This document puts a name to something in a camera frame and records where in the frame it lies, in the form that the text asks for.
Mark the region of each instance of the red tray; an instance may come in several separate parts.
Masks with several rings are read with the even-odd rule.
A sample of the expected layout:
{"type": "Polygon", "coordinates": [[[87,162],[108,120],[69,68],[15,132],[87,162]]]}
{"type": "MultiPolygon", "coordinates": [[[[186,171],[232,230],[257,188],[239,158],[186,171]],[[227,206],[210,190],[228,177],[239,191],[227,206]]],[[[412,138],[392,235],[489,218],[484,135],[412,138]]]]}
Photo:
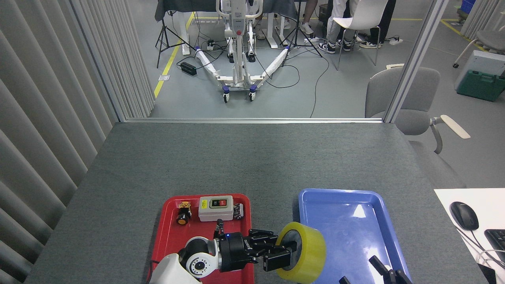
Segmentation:
{"type": "MultiPolygon", "coordinates": [[[[241,232],[242,235],[248,235],[251,228],[251,215],[247,196],[243,194],[174,196],[163,205],[152,259],[161,261],[165,256],[179,252],[186,246],[186,242],[194,236],[203,236],[212,240],[216,222],[200,222],[198,203],[202,196],[222,195],[231,195],[234,204],[242,203],[244,205],[244,217],[241,220],[224,221],[224,231],[241,232]],[[178,206],[182,201],[191,202],[192,217],[186,225],[180,225],[176,221],[179,212],[178,206]]],[[[243,270],[238,271],[221,273],[219,270],[215,270],[209,276],[202,278],[201,281],[203,284],[254,284],[253,264],[249,263],[243,270]]]]}

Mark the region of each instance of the gray tabletop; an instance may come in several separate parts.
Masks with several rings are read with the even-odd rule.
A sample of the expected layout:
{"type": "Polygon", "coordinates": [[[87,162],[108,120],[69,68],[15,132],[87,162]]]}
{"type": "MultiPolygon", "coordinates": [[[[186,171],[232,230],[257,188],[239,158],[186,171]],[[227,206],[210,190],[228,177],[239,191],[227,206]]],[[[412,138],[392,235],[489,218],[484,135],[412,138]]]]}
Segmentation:
{"type": "Polygon", "coordinates": [[[392,124],[117,124],[25,283],[144,283],[168,198],[243,193],[279,232],[310,187],[379,193],[414,283],[485,283],[413,155],[392,124]]]}

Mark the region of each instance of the table leg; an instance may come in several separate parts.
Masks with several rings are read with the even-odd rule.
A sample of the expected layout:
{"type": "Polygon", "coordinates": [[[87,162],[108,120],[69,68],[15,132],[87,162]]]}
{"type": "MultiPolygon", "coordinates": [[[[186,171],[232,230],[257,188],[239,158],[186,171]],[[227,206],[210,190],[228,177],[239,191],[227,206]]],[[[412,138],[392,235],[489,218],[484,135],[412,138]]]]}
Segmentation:
{"type": "Polygon", "coordinates": [[[281,42],[284,42],[283,45],[287,46],[287,41],[284,41],[284,17],[281,16],[281,23],[279,25],[279,29],[275,29],[277,31],[277,34],[279,35],[279,39],[281,42]]]}
{"type": "Polygon", "coordinates": [[[278,47],[278,45],[275,42],[274,37],[273,37],[274,13],[268,14],[267,21],[268,21],[268,26],[267,26],[266,30],[263,29],[263,33],[267,35],[267,40],[268,40],[268,44],[270,44],[270,47],[273,49],[276,49],[278,47]]]}
{"type": "MultiPolygon", "coordinates": [[[[177,20],[177,22],[179,22],[179,30],[180,30],[180,37],[185,40],[186,42],[189,42],[189,35],[188,35],[188,32],[186,30],[186,22],[184,21],[184,13],[183,12],[178,12],[178,13],[175,13],[175,15],[179,15],[179,19],[177,20]]],[[[189,55],[190,53],[190,49],[189,49],[189,46],[187,44],[183,44],[181,45],[182,46],[182,55],[189,55]]]]}

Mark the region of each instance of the blue bin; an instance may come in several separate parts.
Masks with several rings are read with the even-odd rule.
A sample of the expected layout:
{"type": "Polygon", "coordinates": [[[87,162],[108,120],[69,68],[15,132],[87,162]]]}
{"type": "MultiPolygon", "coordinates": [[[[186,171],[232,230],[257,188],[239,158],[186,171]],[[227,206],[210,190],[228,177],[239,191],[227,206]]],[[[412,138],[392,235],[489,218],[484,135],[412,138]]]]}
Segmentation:
{"type": "Polygon", "coordinates": [[[368,262],[376,255],[410,278],[382,197],[372,191],[308,188],[299,196],[300,222],[319,230],[326,242],[326,262],[314,283],[384,283],[368,262]]]}
{"type": "Polygon", "coordinates": [[[473,4],[475,4],[475,0],[463,0],[461,3],[461,11],[470,14],[473,4]]]}

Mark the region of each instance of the patient lift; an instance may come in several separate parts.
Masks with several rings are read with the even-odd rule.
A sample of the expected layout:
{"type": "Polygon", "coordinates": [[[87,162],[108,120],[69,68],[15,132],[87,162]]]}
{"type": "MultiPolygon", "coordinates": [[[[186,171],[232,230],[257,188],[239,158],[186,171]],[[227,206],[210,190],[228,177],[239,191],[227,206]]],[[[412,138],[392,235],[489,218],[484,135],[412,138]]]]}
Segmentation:
{"type": "Polygon", "coordinates": [[[289,47],[283,49],[261,75],[251,76],[247,71],[246,59],[249,62],[256,61],[253,48],[255,43],[253,23],[256,17],[263,14],[263,0],[216,0],[216,11],[223,17],[225,23],[224,34],[228,45],[228,58],[234,63],[233,76],[219,75],[198,46],[195,47],[195,57],[200,59],[203,67],[220,83],[225,103],[230,100],[230,91],[247,89],[249,89],[249,100],[252,102],[256,97],[256,91],[282,64],[289,47]],[[246,52],[243,46],[244,35],[247,42],[246,52]]]}

